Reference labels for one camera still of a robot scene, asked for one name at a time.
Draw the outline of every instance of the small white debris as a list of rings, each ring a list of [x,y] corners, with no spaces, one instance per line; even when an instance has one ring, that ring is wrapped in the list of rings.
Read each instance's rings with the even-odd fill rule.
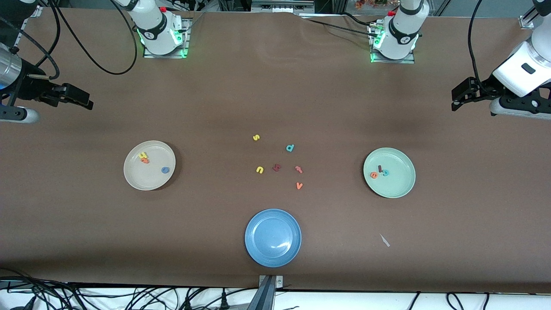
[[[390,247],[390,243],[388,243],[388,241],[381,235],[381,238],[382,238],[382,241],[386,244],[386,246],[389,248]]]

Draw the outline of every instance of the white floor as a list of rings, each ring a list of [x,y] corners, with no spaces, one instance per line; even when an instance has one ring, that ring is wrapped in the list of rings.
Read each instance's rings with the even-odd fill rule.
[[[228,289],[226,292],[231,292],[235,289]],[[98,293],[102,295],[124,295],[131,294],[134,291],[132,288],[95,288],[83,290],[86,293]],[[185,298],[187,289],[177,289],[177,294],[180,299],[180,304]],[[210,301],[219,298],[222,290],[219,288],[210,288],[200,293],[192,300],[192,307],[204,306]],[[232,305],[247,304],[255,294],[255,290],[244,291],[228,296],[228,303]],[[484,303],[485,295],[483,294],[457,294],[461,300],[464,310],[480,310]],[[24,306],[31,294],[23,294],[6,290],[0,291],[0,310],[10,310],[14,307]],[[408,309],[411,300],[415,293],[334,293],[334,292],[278,292],[275,298],[274,310],[285,310],[297,307],[297,310],[318,310],[318,309],[345,309],[345,310],[406,310]],[[90,301],[104,310],[124,310],[131,296],[121,297],[117,299],[107,298],[90,298]],[[176,307],[176,295],[174,292],[169,292],[162,295],[159,299],[166,302],[169,308]],[[453,298],[452,305],[460,309]],[[59,303],[54,299],[51,302],[58,306]],[[148,302],[150,298],[144,298],[132,309],[139,309],[142,305]],[[220,303],[214,303],[210,306],[211,309],[219,307]],[[147,310],[164,310],[164,306],[160,303],[151,304],[146,307]],[[446,294],[443,293],[421,293],[417,299],[413,309],[417,310],[452,310],[446,302]],[[487,310],[549,310],[551,309],[551,296],[543,295],[513,295],[513,294],[492,294],[487,305]],[[46,310],[44,302],[36,301],[34,310]]]

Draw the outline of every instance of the power cord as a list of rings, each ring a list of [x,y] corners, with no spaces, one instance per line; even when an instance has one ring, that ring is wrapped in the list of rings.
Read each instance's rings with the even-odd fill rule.
[[[226,298],[226,289],[222,288],[222,300],[220,301],[219,310],[228,310],[230,305],[228,304],[228,299]]]
[[[415,304],[415,301],[417,301],[417,297],[419,297],[419,295],[421,295],[421,292],[420,292],[420,291],[417,291],[417,294],[415,294],[415,297],[413,297],[412,303],[409,304],[408,310],[412,310],[412,309],[413,309],[413,305]]]
[[[482,306],[482,310],[486,310],[486,306],[488,305],[488,301],[490,301],[490,293],[484,293],[484,294],[486,295],[486,299],[484,300],[484,305]],[[454,307],[451,304],[450,296],[453,296],[455,298],[455,300],[457,301],[457,304],[459,304],[459,307],[461,308],[461,310],[464,310],[463,309],[463,304],[459,300],[459,297],[457,297],[457,295],[453,292],[450,292],[450,293],[446,294],[446,301],[448,302],[448,305],[450,306],[450,308],[452,308],[453,310],[458,310],[456,307]]]
[[[36,300],[36,296],[33,296],[31,300],[29,300],[29,302],[24,307],[15,307],[15,308],[11,308],[10,310],[33,310],[35,300]]]
[[[469,55],[471,56],[471,62],[473,63],[474,78],[477,80],[477,84],[480,87],[480,89],[489,94],[489,92],[486,90],[484,85],[482,85],[482,82],[480,81],[480,77],[478,76],[477,62],[474,58],[473,44],[471,42],[474,17],[477,15],[477,11],[481,3],[482,3],[482,0],[478,0],[477,5],[474,7],[474,10],[473,10],[473,15],[471,16],[471,21],[469,22],[469,32],[467,34],[467,45],[469,46]]]
[[[52,66],[53,66],[53,69],[56,71],[56,74],[54,74],[53,76],[50,76],[49,79],[50,80],[53,80],[53,79],[56,79],[58,77],[60,77],[60,68],[57,66],[56,64],[56,61],[53,60],[52,56],[50,55],[50,53],[48,53],[48,51],[46,51],[46,49],[44,47],[42,47],[42,45],[40,45],[40,43],[38,43],[35,39],[33,39],[33,37],[31,37],[30,35],[28,35],[26,32],[24,32],[23,30],[21,30],[20,28],[17,28],[16,26],[14,26],[12,23],[10,23],[9,21],[6,20],[6,18],[4,18],[3,16],[0,15],[0,20],[3,21],[6,25],[8,25],[10,28],[14,29],[15,31],[18,31],[19,33],[22,34],[22,36],[24,36],[25,38],[27,38],[27,40],[31,41],[36,47],[38,47],[38,49],[44,54],[44,56],[46,56],[46,58],[48,58],[48,60],[50,60],[50,62],[52,63]]]
[[[176,301],[176,307],[174,310],[178,310],[180,305],[180,298],[177,294],[178,287],[176,286],[150,286],[150,287],[146,287],[141,291],[135,288],[134,292],[129,294],[101,295],[101,294],[83,292],[81,291],[81,289],[77,288],[76,284],[36,279],[29,275],[23,274],[22,272],[9,269],[9,268],[0,267],[0,270],[7,270],[17,274],[17,276],[0,276],[0,282],[4,282],[4,283],[7,282],[7,286],[0,288],[0,291],[7,290],[8,293],[33,294],[34,296],[31,299],[33,303],[36,299],[43,301],[46,304],[47,310],[88,310],[88,309],[105,310],[96,306],[91,300],[89,300],[89,298],[120,298],[120,297],[128,297],[128,296],[132,296],[132,299],[129,301],[128,305],[126,306],[125,308],[126,310],[136,309],[136,305],[140,303],[140,301],[148,297],[151,297],[152,299],[145,301],[144,305],[141,306],[140,309],[145,309],[147,308],[147,306],[151,304],[161,303],[165,307],[165,310],[171,310],[167,306],[167,304],[160,299],[162,295],[167,294],[170,291],[174,291],[174,293],[176,294],[177,301]],[[162,289],[162,288],[164,288],[164,290],[161,290],[158,293],[156,292],[156,290]],[[202,287],[193,292],[192,292],[193,289],[190,289],[188,290],[186,297],[190,301],[191,299],[195,298],[199,293],[201,293],[206,289],[207,288]],[[71,303],[72,301],[76,302],[78,306],[77,307],[73,306]],[[32,309],[31,308],[23,309],[23,307],[21,307],[21,309],[17,309],[17,310],[32,310]]]
[[[356,23],[358,23],[358,24],[360,24],[360,25],[369,26],[369,23],[362,22],[361,20],[357,19],[355,16],[353,16],[353,15],[350,14],[350,13],[341,12],[341,13],[339,13],[339,15],[346,15],[346,16],[352,18]]]
[[[55,18],[56,20],[56,37],[53,39],[53,42],[52,42],[52,45],[50,46],[50,49],[48,50],[48,54],[52,54],[53,52],[53,49],[56,48],[56,45],[57,45],[57,42],[59,41],[60,39],[60,34],[61,34],[61,24],[60,24],[60,18],[59,16],[57,15],[57,11],[56,11],[56,8],[55,6],[53,5],[53,0],[47,0],[48,1],[48,4],[50,5],[50,8],[52,9],[52,12],[53,12],[53,17]],[[47,57],[46,55],[44,55],[42,57],[42,59],[40,59],[36,64],[35,66],[37,67],[40,67],[40,65],[46,61]]]
[[[128,71],[130,71],[133,67],[134,67],[134,64],[136,63],[136,59],[138,58],[138,46],[136,44],[136,38],[134,37],[134,32],[132,31],[132,27],[130,26],[130,24],[128,23],[128,20],[126,19],[125,15],[122,13],[121,9],[119,9],[119,7],[117,6],[117,4],[113,1],[113,0],[109,0],[114,6],[115,8],[117,9],[117,11],[120,13],[120,15],[122,16],[122,18],[125,20],[125,23],[126,23],[126,26],[128,27],[128,30],[130,31],[130,34],[132,36],[132,40],[134,41],[134,60],[132,60],[132,64],[124,71],[121,71],[121,72],[112,72],[112,71],[109,71],[105,68],[103,68],[102,65],[100,65],[93,57],[92,55],[90,55],[90,53],[88,52],[88,50],[86,49],[86,47],[84,47],[84,45],[82,45],[82,43],[80,42],[80,40],[78,39],[77,35],[74,33],[73,31],[73,28],[71,28],[71,25],[69,25],[69,22],[67,22],[67,19],[65,18],[65,16],[63,15],[63,13],[61,12],[59,6],[55,3],[54,3],[54,6],[56,7],[58,13],[60,14],[61,16],[61,19],[63,19],[63,22],[65,23],[65,26],[67,26],[67,29],[69,29],[69,32],[71,32],[71,34],[73,35],[75,41],[77,41],[78,45],[80,46],[80,48],[84,51],[84,53],[86,54],[86,56],[88,56],[88,58],[96,65],[96,67],[100,68],[102,71],[106,72],[106,73],[109,73],[109,74],[112,74],[114,76],[119,76],[119,75],[122,75],[122,74],[125,74],[127,73]]]
[[[448,305],[450,306],[450,308],[452,308],[453,310],[458,310],[456,307],[452,306],[452,304],[450,302],[450,296],[455,297],[455,300],[457,300],[457,303],[459,304],[459,307],[461,308],[461,310],[464,310],[463,309],[463,304],[461,303],[461,301],[459,300],[459,297],[457,297],[457,295],[455,293],[447,293],[446,294],[446,301],[448,302]]]
[[[367,36],[377,36],[376,34],[373,34],[373,33],[367,33],[367,32],[364,32],[364,31],[358,31],[358,30],[354,30],[354,29],[350,29],[350,28],[345,28],[345,27],[341,27],[341,26],[337,26],[337,25],[332,25],[332,24],[320,22],[318,20],[313,20],[313,19],[309,19],[309,18],[307,20],[309,20],[313,23],[316,23],[316,24],[322,24],[322,25],[325,25],[325,26],[333,27],[333,28],[343,29],[343,30],[346,30],[346,31],[351,31],[353,33],[365,34]]]
[[[191,300],[204,290],[206,290],[206,288],[200,287],[197,289],[197,291],[190,294],[191,288],[188,289],[186,293],[186,299],[183,301],[183,304],[180,306],[180,308],[178,308],[178,310],[193,310],[193,308],[191,307]]]
[[[226,296],[230,296],[232,294],[236,294],[236,293],[239,293],[239,292],[242,292],[242,291],[247,291],[247,290],[256,290],[258,287],[249,287],[249,288],[242,288],[240,290],[236,290],[236,291],[233,291],[233,292],[229,292],[226,294]],[[219,301],[220,299],[222,299],[222,297],[219,297],[219,298],[216,298],[215,300],[207,303],[205,306],[201,306],[201,307],[198,307],[194,310],[208,310],[208,306],[214,304],[215,302]]]

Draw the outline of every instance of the black cable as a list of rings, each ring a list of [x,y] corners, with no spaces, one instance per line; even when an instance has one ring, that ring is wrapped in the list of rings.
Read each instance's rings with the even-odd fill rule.
[[[114,6],[115,8],[117,9],[117,11],[120,13],[120,15],[123,17],[123,19],[125,20],[125,23],[126,23],[126,26],[128,27],[128,30],[130,31],[130,35],[132,36],[132,40],[134,41],[134,60],[132,61],[132,64],[124,71],[121,71],[121,72],[112,72],[112,71],[109,71],[105,68],[103,68],[93,57],[92,55],[90,55],[90,53],[88,52],[88,50],[84,47],[84,45],[82,45],[82,43],[80,42],[80,40],[78,39],[77,35],[74,33],[73,31],[73,28],[71,28],[71,26],[69,25],[69,22],[67,22],[67,19],[65,18],[65,16],[63,15],[63,13],[61,12],[61,9],[59,8],[59,6],[57,4],[55,4],[55,7],[58,11],[58,13],[60,14],[61,16],[61,19],[63,19],[63,22],[65,23],[65,26],[67,26],[67,29],[69,29],[69,32],[71,32],[71,34],[73,35],[73,38],[75,39],[75,41],[78,43],[78,45],[80,46],[80,48],[84,51],[84,53],[86,54],[86,56],[88,56],[88,58],[98,67],[100,68],[101,70],[103,70],[104,72],[106,73],[109,73],[109,74],[113,74],[114,76],[119,76],[119,75],[122,75],[122,74],[125,74],[126,72],[130,71],[132,69],[132,67],[134,67],[134,64],[136,63],[136,59],[138,58],[138,46],[136,44],[136,38],[134,37],[134,32],[132,31],[132,27],[130,26],[130,24],[128,23],[128,20],[126,19],[126,16],[122,13],[121,9],[119,9],[119,7],[117,6],[117,4],[113,1],[113,0],[109,0]]]
[[[421,292],[420,292],[420,291],[417,291],[417,294],[415,294],[415,297],[413,297],[412,303],[409,305],[408,310],[412,310],[412,309],[413,309],[413,305],[415,304],[415,301],[417,300],[417,297],[419,297],[419,295],[421,295]]]
[[[50,7],[52,8],[52,12],[53,12],[53,17],[56,19],[56,37],[53,39],[53,42],[52,42],[52,45],[50,46],[50,49],[48,50],[48,54],[52,54],[53,52],[53,49],[56,48],[56,45],[57,45],[57,42],[59,41],[60,39],[60,34],[61,34],[61,24],[60,24],[60,18],[59,16],[57,15],[57,11],[56,11],[56,8],[55,6],[53,5],[53,1],[52,0],[47,0],[48,3],[50,4]],[[40,65],[46,60],[46,55],[42,56],[42,59],[39,60],[35,66],[37,67],[40,67]]]
[[[67,293],[65,292],[65,288],[62,288],[61,289],[61,292],[63,293],[63,295],[65,296],[65,300],[67,300],[68,303],[71,303],[71,298],[73,298],[75,296],[75,292],[73,292],[70,296],[67,296]]]
[[[21,274],[20,272],[17,272],[15,270],[12,270],[12,269],[8,269],[8,268],[0,268],[0,269],[3,269],[3,270],[8,270],[8,271],[11,271],[11,272],[15,272],[17,273],[18,277],[1,277],[0,279],[3,280],[3,281],[26,281],[26,283],[32,285],[32,288],[31,288],[31,293],[33,293],[35,295],[36,298],[44,301],[46,303],[46,308],[48,310],[50,310],[50,307],[53,308],[54,310],[57,310],[57,308],[47,300],[47,297],[46,297],[46,294],[50,295],[50,296],[53,296],[54,298],[57,298],[59,299],[60,301],[60,304],[63,306],[62,309],[68,309],[68,310],[73,310],[72,306],[63,298],[61,297],[61,295],[59,295],[51,286],[49,286],[49,284],[46,284],[44,282],[44,280],[40,280],[40,279],[35,279],[35,278],[32,278],[32,277],[28,277],[28,276],[25,276],[23,274]]]
[[[482,306],[482,310],[486,310],[486,306],[488,305],[488,302],[490,301],[490,293],[484,293],[486,294],[486,300],[484,301],[484,305]]]
[[[16,288],[20,288],[20,287],[23,287],[23,286],[28,286],[29,284],[25,283],[25,284],[20,284],[18,286],[11,286],[11,282],[8,282],[8,286],[6,287],[2,287],[0,288],[0,291],[1,290],[7,290],[8,293],[10,293],[9,290],[15,290]]]
[[[360,24],[360,25],[369,26],[369,23],[362,22],[361,20],[357,19],[355,16],[353,16],[353,15],[350,14],[350,13],[342,12],[342,13],[339,13],[339,15],[346,15],[346,16],[352,18],[356,23],[358,23],[358,24]]]
[[[478,0],[477,5],[474,7],[473,15],[471,16],[471,22],[469,23],[469,32],[467,34],[467,44],[469,46],[469,54],[471,56],[471,61],[473,63],[474,78],[477,80],[477,84],[480,87],[480,89],[489,94],[489,92],[486,90],[484,85],[482,85],[482,82],[480,81],[480,77],[478,76],[477,62],[474,58],[473,44],[471,42],[471,35],[472,35],[472,31],[473,31],[474,17],[477,15],[477,11],[478,11],[478,8],[480,7],[481,3],[482,3],[482,0]]]
[[[446,301],[448,302],[448,305],[450,305],[450,307],[453,309],[453,310],[458,310],[456,307],[452,306],[451,302],[450,302],[450,296],[453,296],[455,297],[455,300],[457,300],[457,303],[459,304],[459,307],[461,308],[461,310],[464,310],[463,309],[463,304],[461,303],[461,301],[459,300],[459,297],[457,297],[457,295],[455,293],[447,293],[446,294]]]
[[[143,294],[143,295],[142,295],[140,298],[136,299],[136,300],[134,300],[135,297],[132,298],[132,300],[130,300],[130,302],[126,305],[125,310],[130,310],[130,309],[132,309],[132,307],[133,307],[134,305],[136,305],[136,304],[138,303],[138,301],[140,301],[142,298],[144,298],[145,296],[147,296],[148,293],[151,293],[151,292],[153,292],[153,291],[156,290],[156,289],[157,289],[157,288],[154,287],[154,288],[152,288],[149,292],[147,292],[148,288],[146,288],[145,290],[143,290],[143,291],[142,291],[142,294]]]
[[[229,292],[229,293],[226,294],[226,296],[230,296],[230,295],[232,295],[232,294],[239,293],[239,292],[242,292],[242,291],[256,290],[256,289],[257,289],[257,287],[242,288],[242,289],[240,289],[240,290],[236,290],[236,291],[233,291],[233,292]],[[215,302],[219,301],[220,299],[222,299],[222,297],[218,297],[218,298],[216,298],[215,300],[213,300],[213,301],[207,303],[205,306],[198,307],[198,308],[196,308],[196,309],[194,309],[194,310],[207,310],[207,309],[208,309],[208,306],[214,304]]]
[[[77,294],[77,289],[75,287],[73,287],[69,284],[65,284],[65,283],[57,282],[57,281],[52,281],[52,283],[55,283],[58,286],[61,286],[61,291],[65,295],[68,304],[71,304],[71,298],[74,298],[77,301],[77,303],[79,304],[79,306],[81,307],[82,310],[87,310],[86,305],[82,301],[81,297]],[[67,294],[65,293],[65,289],[72,293],[72,295],[70,297],[67,297]]]
[[[150,293],[150,295],[153,297],[149,302],[147,302],[146,304],[144,304],[143,306],[140,307],[140,310],[144,310],[148,305],[154,303],[153,301],[155,302],[160,302],[163,306],[165,306],[165,309],[168,309],[168,306],[166,305],[166,303],[162,300],[159,299],[159,297],[165,293],[168,293],[172,290],[175,290],[175,288],[169,288],[168,290],[164,291],[164,292],[161,292],[155,296],[153,296],[153,294]]]
[[[201,292],[203,292],[203,291],[206,291],[206,290],[207,290],[206,287],[200,287],[197,291],[191,293],[191,295],[190,295],[190,301],[191,301],[192,299],[194,299],[197,295],[199,295],[199,293],[201,293]]]
[[[230,308],[230,304],[228,304],[228,299],[226,296],[226,289],[222,288],[222,301],[220,302],[220,307],[218,307],[218,310],[228,310]]]
[[[174,310],[177,310],[180,304],[180,297],[178,296],[178,290],[176,290],[176,288],[174,288],[174,295],[176,295],[176,307],[174,307]]]
[[[329,26],[329,27],[334,27],[334,28],[338,28],[338,29],[343,29],[343,30],[346,30],[346,31],[351,31],[353,33],[359,33],[359,34],[365,34],[365,35],[368,35],[368,36],[377,36],[376,34],[373,34],[373,33],[366,33],[366,32],[363,32],[363,31],[358,31],[358,30],[354,30],[354,29],[350,29],[350,28],[345,28],[345,27],[341,27],[341,26],[337,26],[337,25],[332,25],[332,24],[327,24],[327,23],[324,23],[324,22],[320,22],[320,21],[317,21],[317,20],[313,20],[313,19],[307,19],[313,23],[316,23],[316,24],[322,24],[322,25],[325,25],[325,26]]]
[[[124,295],[100,295],[100,294],[91,295],[91,294],[83,294],[80,290],[78,290],[78,294],[82,297],[90,297],[90,298],[120,298],[120,297],[136,295],[136,292],[130,293],[130,294],[124,294]]]
[[[450,5],[450,3],[451,3],[451,0],[448,0],[443,8],[442,8],[442,6],[440,7],[440,9],[439,9],[440,14],[438,14],[438,16],[442,16],[442,14],[444,14],[444,12],[446,11],[446,9]]]
[[[34,303],[36,301],[36,296],[33,296],[31,300],[23,307],[23,310],[33,310]]]
[[[91,303],[88,299],[86,299],[84,296],[81,296],[82,297],[82,300],[84,302],[86,302],[87,304],[89,304],[90,306],[92,306],[94,309],[96,310],[103,310],[103,309],[100,309],[99,307],[97,307],[96,305],[94,305],[93,303]]]
[[[50,80],[56,79],[60,76],[60,68],[57,66],[56,61],[53,60],[50,53],[48,53],[46,51],[46,49],[44,49],[42,47],[42,45],[40,45],[40,43],[36,42],[36,40],[33,39],[30,35],[28,35],[26,32],[24,32],[20,28],[17,28],[16,26],[14,26],[12,23],[10,23],[5,18],[3,18],[1,15],[0,15],[0,20],[3,21],[6,25],[10,26],[10,28],[12,28],[12,29],[18,31],[19,33],[21,33],[25,38],[27,38],[27,40],[31,41],[36,47],[38,47],[38,49],[44,54],[44,56],[46,56],[50,60],[50,62],[52,63],[53,69],[56,71],[56,74],[49,77]]]

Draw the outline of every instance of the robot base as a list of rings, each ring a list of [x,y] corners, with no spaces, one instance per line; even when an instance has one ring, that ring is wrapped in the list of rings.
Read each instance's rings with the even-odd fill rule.
[[[380,27],[378,27],[379,23],[382,23],[382,19],[378,20],[377,24],[372,23],[371,25],[369,25],[368,26],[368,33],[374,33],[374,34],[379,35],[380,32],[381,32]],[[376,48],[373,47],[373,45],[375,44],[375,40],[377,40],[377,39],[378,39],[378,37],[373,37],[373,36],[369,37],[369,49],[371,51],[371,62],[407,63],[407,64],[410,64],[410,65],[415,63],[415,57],[413,56],[413,50],[411,52],[409,52],[408,56],[406,56],[402,59],[398,59],[398,60],[390,59],[390,58],[387,58],[387,57],[383,56],[383,54],[381,54],[381,52],[379,50],[377,50]]]
[[[190,39],[191,39],[191,25],[193,23],[192,18],[182,18],[182,30],[185,30],[180,35],[182,36],[182,44],[174,49],[174,51],[166,55],[156,55],[151,53],[144,45],[143,57],[144,58],[170,58],[170,59],[181,59],[186,58],[188,50],[190,48]]]

